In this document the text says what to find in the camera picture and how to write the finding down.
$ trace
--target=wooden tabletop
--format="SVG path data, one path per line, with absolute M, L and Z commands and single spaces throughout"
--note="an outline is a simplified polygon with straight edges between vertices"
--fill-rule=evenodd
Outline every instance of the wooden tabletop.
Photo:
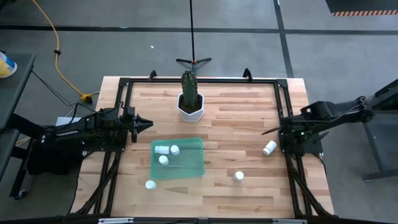
M 299 114 L 300 108 L 308 105 L 304 81 L 287 80 L 293 111 Z M 118 83 L 119 77 L 104 77 L 97 110 L 114 106 Z M 273 85 L 199 83 L 198 92 L 205 96 L 205 114 L 197 123 L 184 122 L 178 112 L 180 92 L 180 83 L 134 84 L 130 105 L 154 125 L 138 135 L 137 143 L 127 141 L 112 216 L 294 217 L 284 155 L 279 147 L 269 156 L 262 153 L 270 140 L 279 143 L 277 133 L 260 135 L 279 125 Z M 157 189 L 147 190 L 150 142 L 191 137 L 203 139 L 205 175 L 156 180 Z M 72 211 L 78 210 L 97 187 L 103 156 L 103 152 L 95 152 L 83 161 Z M 303 164 L 309 189 L 333 213 L 321 162 L 308 154 L 303 157 Z M 233 180 L 237 170 L 244 173 L 242 182 Z M 298 195 L 303 210 L 301 191 Z

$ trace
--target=black table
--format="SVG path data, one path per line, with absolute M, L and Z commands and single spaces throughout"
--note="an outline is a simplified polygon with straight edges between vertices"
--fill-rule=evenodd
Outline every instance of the black table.
M 29 150 L 19 148 L 15 144 L 19 136 L 19 130 L 23 130 L 21 131 L 22 133 L 30 136 L 29 132 L 26 132 L 25 129 L 36 125 L 14 114 L 14 110 L 32 71 L 35 55 L 7 54 L 7 56 L 17 63 L 18 69 L 10 77 L 0 79 L 0 180 L 4 175 L 10 157 L 22 159 L 10 193 L 11 197 L 19 198 L 22 196 L 20 189 L 26 174 L 25 162 Z

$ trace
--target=concrete floor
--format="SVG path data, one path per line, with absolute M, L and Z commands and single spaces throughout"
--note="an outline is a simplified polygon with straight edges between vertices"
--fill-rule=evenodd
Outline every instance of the concrete floor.
M 325 1 L 280 0 L 286 29 L 398 30 L 398 16 L 332 17 Z M 57 25 L 121 27 L 189 27 L 184 0 L 39 0 Z M 193 0 L 197 27 L 277 29 L 273 0 Z M 19 0 L 0 12 L 0 24 L 47 24 L 30 1 Z M 98 91 L 105 75 L 179 76 L 190 59 L 186 32 L 59 32 L 60 69 L 77 88 Z M 248 67 L 255 77 L 286 77 L 279 34 L 197 33 L 197 58 L 213 61 L 198 75 L 239 77 Z M 398 36 L 287 35 L 294 76 L 304 78 L 310 102 L 352 100 L 371 95 L 397 78 Z M 71 102 L 78 95 L 53 67 L 55 37 L 50 31 L 0 31 L 0 49 L 35 53 L 34 70 Z M 17 113 L 39 124 L 54 123 L 71 108 L 63 105 L 31 76 Z M 335 213 L 344 218 L 398 221 L 398 178 L 364 183 L 376 171 L 360 124 L 334 128 L 322 141 Z M 8 198 L 19 164 L 11 160 L 0 182 L 0 220 L 49 217 L 68 212 L 77 170 L 68 176 L 34 178 L 24 200 Z

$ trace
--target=white hexagonal pot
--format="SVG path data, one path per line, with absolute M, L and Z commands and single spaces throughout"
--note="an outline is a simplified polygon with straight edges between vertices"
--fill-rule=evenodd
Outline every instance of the white hexagonal pot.
M 180 111 L 180 114 L 184 121 L 187 122 L 197 122 L 202 117 L 205 112 L 205 97 L 202 94 L 198 95 L 201 97 L 201 108 L 198 111 L 188 114 L 187 112 L 180 109 L 180 98 L 182 97 L 182 93 L 180 93 L 177 97 L 177 109 Z

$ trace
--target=translucent green tray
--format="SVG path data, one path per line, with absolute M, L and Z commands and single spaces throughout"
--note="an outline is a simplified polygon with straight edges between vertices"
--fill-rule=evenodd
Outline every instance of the translucent green tray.
M 163 166 L 159 162 L 161 154 L 155 153 L 155 146 L 172 146 L 180 148 L 180 154 L 165 155 L 169 164 Z M 150 144 L 150 176 L 153 179 L 176 179 L 200 177 L 205 174 L 203 160 L 203 140 L 201 138 L 155 140 Z

